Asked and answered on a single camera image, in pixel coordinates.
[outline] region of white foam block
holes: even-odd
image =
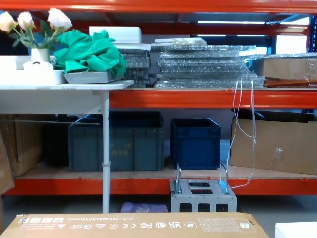
[[[276,223],[275,238],[310,238],[316,230],[317,222]]]
[[[89,35],[108,31],[109,36],[115,39],[116,43],[141,43],[141,29],[139,27],[116,27],[116,26],[90,26]]]

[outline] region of metal handle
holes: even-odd
[[[182,169],[180,168],[179,163],[177,163],[175,187],[176,187],[176,193],[178,194],[181,193],[181,189],[180,189],[181,173],[182,173]]]
[[[226,168],[226,166],[223,163],[220,163],[220,179],[219,179],[219,183],[222,183],[222,167],[226,171],[226,192],[225,192],[225,194],[229,194],[229,192],[228,192],[228,169]]]

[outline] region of green fabric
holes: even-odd
[[[66,48],[54,52],[56,69],[64,73],[109,71],[113,76],[124,76],[124,57],[107,31],[89,36],[72,30],[60,34],[58,39]]]

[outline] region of metal tray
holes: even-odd
[[[110,72],[68,73],[64,74],[64,77],[69,84],[110,83],[124,78],[124,76],[113,77]]]

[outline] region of white vase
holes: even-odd
[[[31,62],[48,62],[50,61],[50,52],[47,48],[44,49],[31,49]]]

